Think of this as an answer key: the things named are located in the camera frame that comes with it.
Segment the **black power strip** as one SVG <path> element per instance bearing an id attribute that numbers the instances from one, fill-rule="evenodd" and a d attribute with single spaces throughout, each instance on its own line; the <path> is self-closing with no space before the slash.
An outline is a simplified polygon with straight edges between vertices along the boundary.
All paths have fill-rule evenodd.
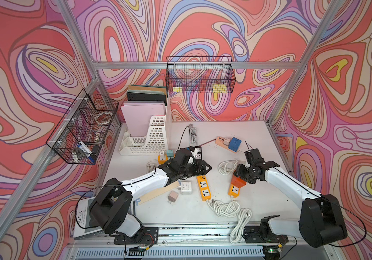
<path id="1" fill-rule="evenodd" d="M 202 148 L 200 146 L 195 146 L 194 147 L 194 158 L 195 160 L 202 160 Z"/>

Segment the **white cube socket adapter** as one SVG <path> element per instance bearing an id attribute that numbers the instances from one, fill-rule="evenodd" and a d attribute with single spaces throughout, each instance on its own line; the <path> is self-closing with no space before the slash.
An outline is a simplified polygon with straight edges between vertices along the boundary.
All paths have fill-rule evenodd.
<path id="1" fill-rule="evenodd" d="M 181 182 L 180 192 L 182 195 L 191 195 L 192 194 L 192 182 L 190 181 Z"/>

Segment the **pink small plug adapter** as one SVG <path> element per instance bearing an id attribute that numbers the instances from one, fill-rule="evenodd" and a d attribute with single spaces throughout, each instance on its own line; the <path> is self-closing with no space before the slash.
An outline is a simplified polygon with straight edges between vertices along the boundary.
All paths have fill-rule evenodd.
<path id="1" fill-rule="evenodd" d="M 175 203 L 179 197 L 179 193 L 176 191 L 171 191 L 167 197 L 169 203 Z"/>

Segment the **orange power strip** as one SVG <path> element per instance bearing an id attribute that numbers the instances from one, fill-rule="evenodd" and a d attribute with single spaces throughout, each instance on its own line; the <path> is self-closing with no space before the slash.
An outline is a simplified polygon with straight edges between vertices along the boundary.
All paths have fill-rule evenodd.
<path id="1" fill-rule="evenodd" d="M 228 196 L 231 198 L 237 198 L 240 195 L 240 188 L 230 184 L 229 189 L 228 189 Z"/>

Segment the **orange cube socket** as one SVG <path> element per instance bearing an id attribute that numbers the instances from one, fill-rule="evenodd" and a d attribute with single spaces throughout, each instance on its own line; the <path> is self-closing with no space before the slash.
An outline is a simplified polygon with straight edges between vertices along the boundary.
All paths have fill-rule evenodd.
<path id="1" fill-rule="evenodd" d="M 241 188 L 246 185 L 246 181 L 241 179 L 240 177 L 237 177 L 235 175 L 232 175 L 231 184 L 236 188 Z"/>

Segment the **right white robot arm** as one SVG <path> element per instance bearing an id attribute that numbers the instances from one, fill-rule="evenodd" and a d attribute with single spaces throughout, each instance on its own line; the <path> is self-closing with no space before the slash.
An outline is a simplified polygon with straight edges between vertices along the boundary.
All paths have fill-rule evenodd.
<path id="1" fill-rule="evenodd" d="M 234 176 L 248 183 L 258 180 L 279 189 L 300 210 L 299 218 L 272 215 L 261 219 L 259 231 L 263 240 L 276 236 L 292 236 L 303 239 L 313 248 L 347 238 L 347 228 L 338 199 L 331 194 L 305 186 L 286 173 L 274 161 L 265 161 L 258 149 L 245 153 L 246 165 L 238 165 Z"/>

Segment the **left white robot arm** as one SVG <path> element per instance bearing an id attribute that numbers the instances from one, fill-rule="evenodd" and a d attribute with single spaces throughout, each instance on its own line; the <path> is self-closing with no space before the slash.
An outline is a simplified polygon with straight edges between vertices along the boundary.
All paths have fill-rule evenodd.
<path id="1" fill-rule="evenodd" d="M 204 176 L 211 169 L 203 160 L 200 146 L 181 148 L 174 158 L 138 178 L 122 182 L 116 178 L 109 179 L 89 205 L 88 213 L 105 234 L 119 232 L 127 237 L 135 237 L 143 229 L 138 218 L 129 214 L 131 204 L 136 199 L 180 179 Z"/>

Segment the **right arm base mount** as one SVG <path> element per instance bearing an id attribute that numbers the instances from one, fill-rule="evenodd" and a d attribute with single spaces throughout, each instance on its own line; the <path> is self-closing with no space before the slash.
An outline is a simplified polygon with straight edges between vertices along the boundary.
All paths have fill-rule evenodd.
<path id="1" fill-rule="evenodd" d="M 247 225 L 244 227 L 242 238 L 249 243 L 280 243 L 287 244 L 289 239 L 284 235 L 276 235 L 259 225 Z"/>

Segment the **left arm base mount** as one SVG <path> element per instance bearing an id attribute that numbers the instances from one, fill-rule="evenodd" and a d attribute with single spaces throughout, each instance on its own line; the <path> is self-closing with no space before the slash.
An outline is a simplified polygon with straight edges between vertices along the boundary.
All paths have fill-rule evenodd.
<path id="1" fill-rule="evenodd" d="M 156 226 L 152 227 L 141 227 L 136 234 L 129 237 L 121 232 L 115 233 L 114 245 L 154 245 L 158 242 L 159 228 Z"/>

